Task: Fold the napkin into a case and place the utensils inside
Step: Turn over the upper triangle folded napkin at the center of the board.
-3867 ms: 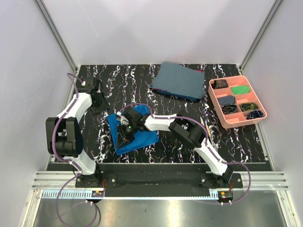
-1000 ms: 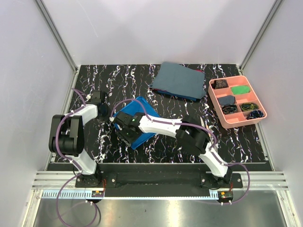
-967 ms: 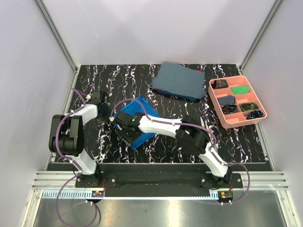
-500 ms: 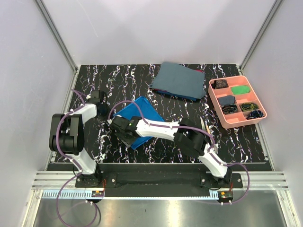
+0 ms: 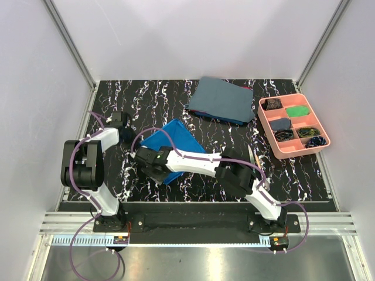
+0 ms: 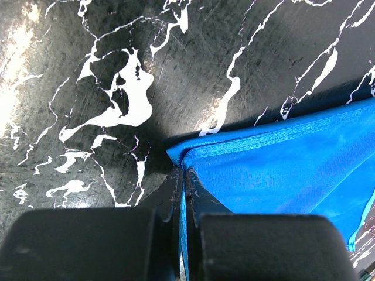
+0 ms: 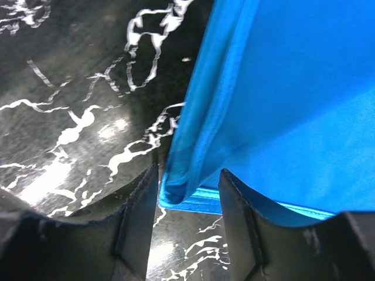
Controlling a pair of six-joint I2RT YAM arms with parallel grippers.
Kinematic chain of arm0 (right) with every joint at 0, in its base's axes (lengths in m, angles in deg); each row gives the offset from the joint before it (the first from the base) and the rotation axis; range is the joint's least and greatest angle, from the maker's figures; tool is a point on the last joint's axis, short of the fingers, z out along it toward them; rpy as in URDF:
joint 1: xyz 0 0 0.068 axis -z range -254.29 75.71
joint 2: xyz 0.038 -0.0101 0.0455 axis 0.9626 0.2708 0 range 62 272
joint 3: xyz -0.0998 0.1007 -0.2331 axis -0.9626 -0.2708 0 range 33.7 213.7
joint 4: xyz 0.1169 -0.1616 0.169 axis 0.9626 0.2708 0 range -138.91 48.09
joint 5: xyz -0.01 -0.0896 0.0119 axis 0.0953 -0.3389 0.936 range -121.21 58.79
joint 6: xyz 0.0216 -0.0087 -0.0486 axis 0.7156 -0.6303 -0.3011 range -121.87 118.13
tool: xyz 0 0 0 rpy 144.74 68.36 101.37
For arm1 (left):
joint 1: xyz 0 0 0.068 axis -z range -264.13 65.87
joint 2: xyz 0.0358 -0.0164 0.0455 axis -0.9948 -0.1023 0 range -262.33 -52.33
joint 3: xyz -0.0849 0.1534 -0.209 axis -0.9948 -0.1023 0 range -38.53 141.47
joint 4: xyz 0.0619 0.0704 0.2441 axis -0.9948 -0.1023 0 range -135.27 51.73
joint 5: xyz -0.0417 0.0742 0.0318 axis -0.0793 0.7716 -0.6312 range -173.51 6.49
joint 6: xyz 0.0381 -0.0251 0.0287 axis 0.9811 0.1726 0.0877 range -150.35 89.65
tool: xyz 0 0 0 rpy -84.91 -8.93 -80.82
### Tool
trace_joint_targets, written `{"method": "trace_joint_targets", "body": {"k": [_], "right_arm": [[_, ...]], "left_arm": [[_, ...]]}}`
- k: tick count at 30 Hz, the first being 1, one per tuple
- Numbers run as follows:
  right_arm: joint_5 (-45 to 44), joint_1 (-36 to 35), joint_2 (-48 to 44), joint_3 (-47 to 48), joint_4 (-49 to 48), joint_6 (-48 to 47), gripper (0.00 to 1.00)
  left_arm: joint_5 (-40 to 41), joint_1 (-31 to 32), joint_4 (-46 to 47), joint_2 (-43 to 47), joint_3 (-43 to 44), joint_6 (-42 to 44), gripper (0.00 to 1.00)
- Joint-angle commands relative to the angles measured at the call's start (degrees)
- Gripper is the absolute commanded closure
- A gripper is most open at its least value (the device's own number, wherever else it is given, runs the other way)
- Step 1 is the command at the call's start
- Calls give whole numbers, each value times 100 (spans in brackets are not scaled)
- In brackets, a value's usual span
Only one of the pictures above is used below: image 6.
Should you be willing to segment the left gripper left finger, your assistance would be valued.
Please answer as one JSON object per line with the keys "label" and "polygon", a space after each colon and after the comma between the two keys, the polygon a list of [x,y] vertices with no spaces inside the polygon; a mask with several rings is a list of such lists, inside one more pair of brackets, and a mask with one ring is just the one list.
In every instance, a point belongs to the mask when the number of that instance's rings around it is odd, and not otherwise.
{"label": "left gripper left finger", "polygon": [[2,280],[178,280],[181,169],[136,207],[35,210],[1,246]]}

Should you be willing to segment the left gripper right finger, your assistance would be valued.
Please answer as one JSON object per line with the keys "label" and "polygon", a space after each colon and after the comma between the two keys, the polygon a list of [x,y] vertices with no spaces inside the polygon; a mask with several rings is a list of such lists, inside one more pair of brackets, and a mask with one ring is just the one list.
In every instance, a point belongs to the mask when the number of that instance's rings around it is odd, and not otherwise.
{"label": "left gripper right finger", "polygon": [[185,174],[189,280],[358,280],[338,230],[315,215],[234,214]]}

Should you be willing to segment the blue cloth napkin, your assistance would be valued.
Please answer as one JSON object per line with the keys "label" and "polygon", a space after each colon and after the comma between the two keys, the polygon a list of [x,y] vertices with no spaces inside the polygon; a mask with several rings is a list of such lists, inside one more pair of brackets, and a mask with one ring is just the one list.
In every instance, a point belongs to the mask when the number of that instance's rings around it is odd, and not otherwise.
{"label": "blue cloth napkin", "polygon": [[167,154],[229,211],[321,215],[354,251],[374,204],[374,99],[187,140]]}

